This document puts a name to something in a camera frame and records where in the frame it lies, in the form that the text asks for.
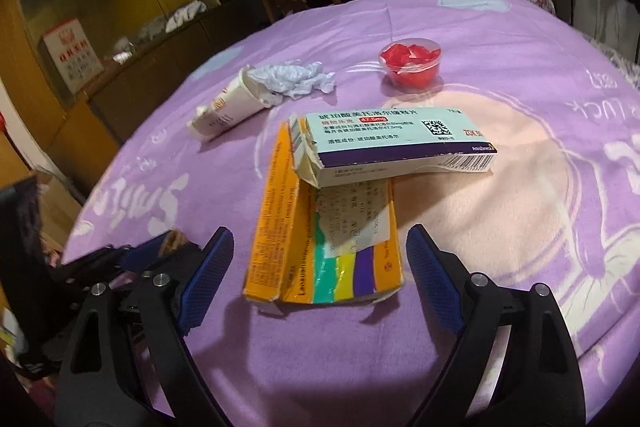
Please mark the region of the red white box in cabinet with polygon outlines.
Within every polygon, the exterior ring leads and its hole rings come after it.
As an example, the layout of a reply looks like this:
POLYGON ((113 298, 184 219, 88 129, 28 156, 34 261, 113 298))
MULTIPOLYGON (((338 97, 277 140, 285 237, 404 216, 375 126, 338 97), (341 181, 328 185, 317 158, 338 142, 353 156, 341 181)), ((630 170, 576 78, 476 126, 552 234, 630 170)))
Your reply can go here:
POLYGON ((105 72, 77 17, 47 30, 38 42, 53 86, 63 98, 75 96, 105 72))

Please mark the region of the clear cup red contents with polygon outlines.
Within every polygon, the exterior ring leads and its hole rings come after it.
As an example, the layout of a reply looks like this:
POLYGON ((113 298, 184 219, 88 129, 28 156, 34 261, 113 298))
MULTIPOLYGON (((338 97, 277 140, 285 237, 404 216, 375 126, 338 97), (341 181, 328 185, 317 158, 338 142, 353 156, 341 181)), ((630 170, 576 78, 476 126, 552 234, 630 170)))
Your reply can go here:
POLYGON ((442 48, 430 39, 402 39, 389 43, 378 54, 387 78, 396 86, 425 90, 438 79, 442 48))

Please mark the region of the purple bed blanket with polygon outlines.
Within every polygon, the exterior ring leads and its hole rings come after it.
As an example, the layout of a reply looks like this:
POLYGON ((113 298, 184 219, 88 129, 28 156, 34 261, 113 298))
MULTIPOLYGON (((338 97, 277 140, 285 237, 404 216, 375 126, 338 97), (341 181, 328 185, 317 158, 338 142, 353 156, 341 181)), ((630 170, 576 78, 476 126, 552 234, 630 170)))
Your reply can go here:
POLYGON ((639 354, 639 92, 524 0, 358 0, 205 62, 122 146, 64 251, 219 228, 186 336, 235 426, 401 426, 484 291, 549 301, 586 418, 639 354))

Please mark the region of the grey tissue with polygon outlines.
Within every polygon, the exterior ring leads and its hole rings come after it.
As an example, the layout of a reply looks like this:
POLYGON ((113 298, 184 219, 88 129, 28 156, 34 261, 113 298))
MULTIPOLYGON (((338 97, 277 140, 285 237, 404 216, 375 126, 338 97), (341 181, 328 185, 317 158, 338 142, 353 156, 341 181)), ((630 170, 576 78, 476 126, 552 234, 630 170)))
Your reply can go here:
POLYGON ((335 90, 334 74, 326 72, 321 62, 292 61, 251 67, 247 77, 269 91, 278 102, 284 98, 297 100, 314 91, 330 94, 335 90))

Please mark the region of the white paper cup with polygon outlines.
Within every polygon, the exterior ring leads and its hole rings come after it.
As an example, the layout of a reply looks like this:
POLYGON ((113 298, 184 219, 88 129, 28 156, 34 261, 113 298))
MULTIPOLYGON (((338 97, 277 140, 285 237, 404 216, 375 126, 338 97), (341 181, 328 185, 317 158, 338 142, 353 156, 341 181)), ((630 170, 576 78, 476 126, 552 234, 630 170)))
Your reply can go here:
POLYGON ((208 105, 196 109, 188 128, 202 143, 241 124, 244 120, 279 105, 283 96, 255 80, 250 73, 254 67, 245 66, 208 105))

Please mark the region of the orange medicine box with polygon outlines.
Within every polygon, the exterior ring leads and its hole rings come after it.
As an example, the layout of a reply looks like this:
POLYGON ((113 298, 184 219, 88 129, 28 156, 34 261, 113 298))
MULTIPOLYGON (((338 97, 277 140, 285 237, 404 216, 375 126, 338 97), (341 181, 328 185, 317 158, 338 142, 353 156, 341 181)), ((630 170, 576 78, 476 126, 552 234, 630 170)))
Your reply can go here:
POLYGON ((285 305, 375 303, 404 285, 393 184, 317 188, 294 170, 288 122, 273 147, 243 297, 285 305))

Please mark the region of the teal white medicine box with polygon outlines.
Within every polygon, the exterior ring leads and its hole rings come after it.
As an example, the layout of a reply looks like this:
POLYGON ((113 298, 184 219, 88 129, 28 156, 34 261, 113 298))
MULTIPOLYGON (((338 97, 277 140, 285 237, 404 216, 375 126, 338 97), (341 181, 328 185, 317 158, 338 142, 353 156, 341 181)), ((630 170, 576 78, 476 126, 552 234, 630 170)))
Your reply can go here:
POLYGON ((497 155, 456 108, 395 107, 288 120, 293 166, 317 188, 418 173, 488 171, 497 155))

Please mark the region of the wooden glass cabinet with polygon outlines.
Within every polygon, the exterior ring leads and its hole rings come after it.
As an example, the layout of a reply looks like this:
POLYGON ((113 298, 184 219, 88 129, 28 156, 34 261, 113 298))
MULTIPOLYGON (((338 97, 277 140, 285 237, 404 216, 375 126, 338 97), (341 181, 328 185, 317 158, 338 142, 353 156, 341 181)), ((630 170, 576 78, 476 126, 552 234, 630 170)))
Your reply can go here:
POLYGON ((89 192, 190 72, 268 23, 260 0, 1 0, 1 82, 43 154, 89 192), (63 98, 38 42, 74 17, 105 72, 63 98))

